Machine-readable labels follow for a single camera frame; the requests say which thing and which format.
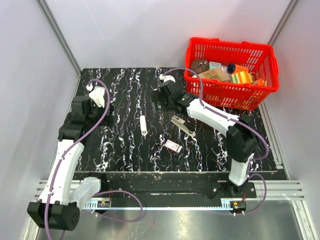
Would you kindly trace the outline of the white staple remover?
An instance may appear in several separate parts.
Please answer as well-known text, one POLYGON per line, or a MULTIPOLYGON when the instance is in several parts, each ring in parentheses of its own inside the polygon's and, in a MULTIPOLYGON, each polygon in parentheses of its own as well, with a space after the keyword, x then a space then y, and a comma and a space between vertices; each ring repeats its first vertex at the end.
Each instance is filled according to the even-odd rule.
POLYGON ((146 117, 144 115, 141 115, 139 117, 139 123, 140 123, 141 135, 146 136, 148 134, 148 129, 147 129, 146 117))

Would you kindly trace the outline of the red white staple box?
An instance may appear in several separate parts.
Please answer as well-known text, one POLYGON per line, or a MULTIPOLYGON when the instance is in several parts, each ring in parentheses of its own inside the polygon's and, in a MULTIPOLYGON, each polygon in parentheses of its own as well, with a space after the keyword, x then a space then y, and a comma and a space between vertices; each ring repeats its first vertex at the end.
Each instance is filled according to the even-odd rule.
POLYGON ((179 153, 182 149, 182 146, 171 141, 171 140, 167 140, 165 145, 166 148, 168 148, 171 151, 174 151, 175 153, 179 153))

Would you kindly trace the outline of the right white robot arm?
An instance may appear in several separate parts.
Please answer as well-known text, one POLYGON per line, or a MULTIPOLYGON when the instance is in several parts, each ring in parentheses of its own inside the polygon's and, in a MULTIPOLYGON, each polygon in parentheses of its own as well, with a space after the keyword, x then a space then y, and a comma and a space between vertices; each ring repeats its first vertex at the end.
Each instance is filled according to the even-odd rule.
POLYGON ((228 176, 228 194, 239 198, 246 191, 249 162, 253 159, 259 139, 251 130, 253 118, 226 113, 202 101, 197 95, 184 93, 178 85, 168 80, 151 92, 155 108, 174 111, 177 114, 201 121, 226 137, 226 151, 231 158, 228 176))

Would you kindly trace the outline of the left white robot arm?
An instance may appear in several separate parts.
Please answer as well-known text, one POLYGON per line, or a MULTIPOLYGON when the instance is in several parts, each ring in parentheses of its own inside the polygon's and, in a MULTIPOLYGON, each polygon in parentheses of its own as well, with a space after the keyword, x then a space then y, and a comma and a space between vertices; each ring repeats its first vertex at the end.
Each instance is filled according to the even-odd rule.
POLYGON ((30 202, 27 213, 35 224, 46 230, 73 231, 80 211, 95 195, 108 192, 107 177, 90 172, 71 191, 77 162, 84 151, 87 137, 96 127, 106 126, 113 107, 105 96, 78 96, 58 130, 57 153, 47 183, 36 202, 30 202))

